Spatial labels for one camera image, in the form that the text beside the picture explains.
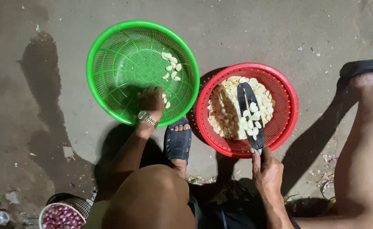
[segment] hand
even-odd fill
[[[141,110],[147,111],[157,121],[162,117],[164,112],[164,102],[162,100],[162,87],[148,87],[143,91],[139,101]]]
[[[274,157],[268,147],[263,148],[263,164],[258,151],[253,148],[250,148],[250,151],[253,156],[253,180],[260,195],[266,198],[280,198],[284,165]]]

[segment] green plastic basket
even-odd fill
[[[169,65],[162,52],[171,53],[182,64],[177,73],[180,81],[162,79]],[[144,88],[161,86],[171,103],[158,127],[183,117],[199,92],[199,70],[192,51],[171,30],[148,21],[121,22],[100,34],[87,56],[86,76],[98,104],[128,125],[137,121],[137,93]]]

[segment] basket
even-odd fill
[[[182,64],[181,81],[163,80],[171,53]],[[161,86],[171,106],[158,127],[174,123],[193,106],[199,92],[199,70],[186,43],[171,30],[147,21],[126,21],[105,30],[93,43],[86,62],[90,91],[98,104],[122,123],[137,121],[137,93]]]
[[[40,213],[40,216],[38,218],[39,226],[42,225],[42,220],[44,218],[43,216],[44,212],[47,211],[48,208],[50,208],[52,205],[64,205],[64,206],[68,206],[72,208],[73,210],[77,212],[77,214],[83,219],[85,223],[86,223],[87,217],[89,216],[90,207],[91,207],[90,204],[86,202],[86,200],[83,200],[82,198],[77,197],[77,196],[70,197],[68,199],[61,200],[59,202],[50,203],[47,206],[45,206]]]
[[[229,140],[216,134],[208,121],[210,94],[213,88],[230,76],[256,78],[275,100],[273,118],[264,127],[265,145],[278,148],[290,136],[298,119],[298,98],[290,81],[278,70],[259,63],[242,63],[225,68],[204,86],[197,102],[197,124],[206,142],[216,151],[235,158],[251,158],[250,143],[245,140]]]

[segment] red plastic basket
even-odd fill
[[[196,118],[202,136],[216,151],[235,158],[251,158],[250,143],[245,140],[229,140],[216,134],[208,122],[209,98],[213,88],[230,76],[256,78],[275,100],[273,118],[265,125],[265,145],[277,149],[290,136],[298,119],[298,98],[291,82],[277,69],[259,63],[232,65],[210,79],[199,95]]]

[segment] basket rim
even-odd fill
[[[199,108],[202,107],[202,104],[204,102],[204,96],[202,96],[202,95],[204,93],[212,92],[212,89],[211,90],[209,89],[209,87],[211,87],[211,84],[213,84],[215,81],[217,81],[219,78],[221,78],[227,72],[230,72],[231,70],[236,70],[236,69],[239,69],[239,68],[240,69],[241,68],[255,68],[255,69],[264,70],[264,71],[267,71],[267,72],[270,72],[270,73],[274,74],[276,77],[279,78],[280,81],[282,81],[284,83],[284,85],[286,85],[286,88],[287,88],[286,92],[291,97],[291,102],[294,106],[292,108],[293,109],[292,118],[288,122],[288,124],[286,126],[286,129],[284,130],[283,135],[280,136],[280,138],[278,138],[277,140],[275,140],[275,142],[271,143],[271,145],[269,146],[271,151],[274,151],[275,149],[280,147],[289,138],[292,131],[294,130],[295,124],[296,124],[297,119],[298,119],[299,102],[298,102],[298,97],[297,97],[297,94],[295,92],[294,86],[291,84],[291,82],[288,80],[288,78],[285,75],[283,75],[280,71],[278,71],[277,69],[275,69],[273,67],[270,67],[268,65],[265,65],[265,64],[261,64],[261,63],[248,62],[248,63],[240,63],[240,64],[235,64],[235,65],[226,67],[224,70],[221,70],[219,73],[214,75],[206,83],[206,85],[204,86],[203,90],[201,91],[201,93],[199,95],[198,102],[197,102],[197,107],[196,107],[196,110],[197,110],[196,118],[197,118],[197,124],[198,124],[199,131],[202,133],[202,136],[205,139],[205,141],[212,148],[214,148],[216,151],[218,151],[218,152],[220,152],[220,153],[222,153],[226,156],[240,158],[240,159],[248,159],[248,158],[251,158],[250,154],[247,154],[247,155],[246,154],[243,154],[243,155],[242,154],[235,154],[231,150],[226,150],[226,149],[222,148],[220,145],[217,145],[212,140],[210,140],[209,136],[205,133],[204,124],[201,121],[202,116],[201,116],[200,112],[198,112]]]
[[[74,207],[72,207],[72,206],[70,206],[70,205],[68,205],[68,204],[65,204],[65,203],[60,203],[60,202],[56,202],[56,203],[52,203],[52,204],[48,204],[47,206],[45,206],[43,209],[42,209],[42,211],[41,211],[41,213],[40,213],[40,215],[39,215],[39,217],[38,217],[38,225],[40,226],[40,229],[42,229],[41,228],[41,226],[42,226],[42,222],[41,222],[41,220],[42,220],[42,215],[44,214],[44,211],[45,210],[47,210],[50,206],[52,206],[52,205],[64,205],[64,206],[68,206],[68,207],[70,207],[70,208],[72,208],[73,210],[75,210],[76,211],[76,213],[83,219],[83,224],[85,224],[86,223],[86,218],[78,211],[78,210],[76,210]]]
[[[170,124],[176,122],[177,120],[179,120],[180,118],[184,117],[184,115],[186,115],[186,113],[194,105],[194,103],[196,101],[196,98],[198,97],[198,93],[199,93],[200,75],[199,75],[198,63],[197,63],[191,49],[189,49],[188,45],[177,34],[175,34],[173,31],[169,30],[168,28],[166,28],[166,27],[164,27],[160,24],[157,24],[157,23],[154,23],[154,22],[149,22],[149,21],[143,21],[143,20],[130,20],[130,21],[124,21],[124,22],[117,23],[117,24],[107,28],[104,32],[102,32],[102,34],[100,34],[97,37],[95,42],[93,42],[92,47],[90,48],[89,54],[87,55],[87,60],[86,60],[87,84],[88,84],[89,89],[92,93],[92,96],[94,97],[96,102],[99,104],[99,106],[102,107],[102,109],[105,112],[107,112],[110,116],[112,116],[113,118],[117,119],[118,121],[120,121],[124,124],[130,125],[130,126],[134,125],[134,123],[131,123],[126,118],[120,117],[116,112],[113,112],[107,106],[107,104],[102,100],[102,98],[99,96],[99,94],[97,92],[96,84],[93,80],[93,75],[92,75],[93,74],[93,63],[94,63],[94,60],[95,60],[95,56],[96,56],[96,53],[99,50],[100,46],[103,44],[103,42],[109,36],[111,36],[112,34],[116,33],[119,30],[134,28],[134,27],[155,29],[155,30],[158,30],[161,33],[164,33],[164,34],[168,35],[171,39],[173,39],[176,43],[178,43],[183,48],[185,53],[188,55],[188,58],[192,62],[192,66],[193,66],[193,69],[195,71],[195,86],[194,86],[193,94],[192,94],[192,97],[191,97],[189,103],[183,109],[182,112],[180,112],[178,115],[176,115],[176,116],[174,116],[174,117],[172,117],[172,118],[170,118],[166,121],[159,122],[157,127],[163,127],[163,126],[170,125]]]

